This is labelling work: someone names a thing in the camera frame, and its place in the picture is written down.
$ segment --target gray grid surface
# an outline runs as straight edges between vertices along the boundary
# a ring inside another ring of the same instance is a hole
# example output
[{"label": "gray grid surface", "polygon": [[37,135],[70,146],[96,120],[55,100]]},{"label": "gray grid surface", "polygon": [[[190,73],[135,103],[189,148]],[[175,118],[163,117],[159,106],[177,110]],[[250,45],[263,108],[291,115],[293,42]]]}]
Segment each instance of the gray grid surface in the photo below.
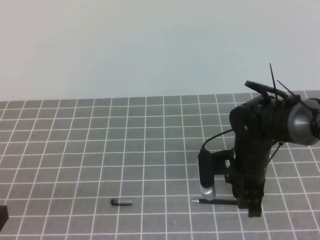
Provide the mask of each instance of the gray grid surface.
[{"label": "gray grid surface", "polygon": [[[320,98],[320,91],[299,92]],[[285,144],[263,214],[201,205],[197,155],[250,93],[0,102],[0,240],[320,239],[320,144]],[[233,147],[228,133],[212,151]],[[216,177],[218,197],[231,186]],[[114,207],[126,197],[130,207]]]}]

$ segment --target black cable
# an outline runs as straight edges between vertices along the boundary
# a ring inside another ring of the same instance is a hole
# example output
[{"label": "black cable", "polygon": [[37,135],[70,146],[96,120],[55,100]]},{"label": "black cable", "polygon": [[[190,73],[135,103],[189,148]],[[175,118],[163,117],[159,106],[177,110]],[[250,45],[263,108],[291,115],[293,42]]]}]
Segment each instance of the black cable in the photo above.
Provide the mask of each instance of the black cable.
[{"label": "black cable", "polygon": [[210,142],[212,139],[215,139],[215,138],[217,138],[217,137],[220,137],[220,136],[223,135],[223,134],[227,134],[227,133],[230,133],[230,132],[232,132],[232,131],[233,131],[233,129],[231,128],[231,129],[229,129],[229,130],[227,130],[227,131],[221,132],[221,133],[219,133],[219,134],[217,134],[217,135],[215,135],[215,136],[210,137],[209,139],[207,139],[207,140],[202,144],[202,147],[201,147],[201,148],[205,148],[206,144],[207,144],[208,142]]},{"label": "black cable", "polygon": [[266,167],[267,167],[267,165],[270,163],[270,161],[272,160],[272,158],[276,155],[276,153],[277,153],[277,151],[279,150],[279,148],[282,146],[284,144],[284,142],[283,141],[280,141],[279,142],[279,145],[278,145],[278,147],[276,148],[276,150],[273,152],[273,154],[271,155],[271,157],[269,158],[269,161],[266,163]]}]

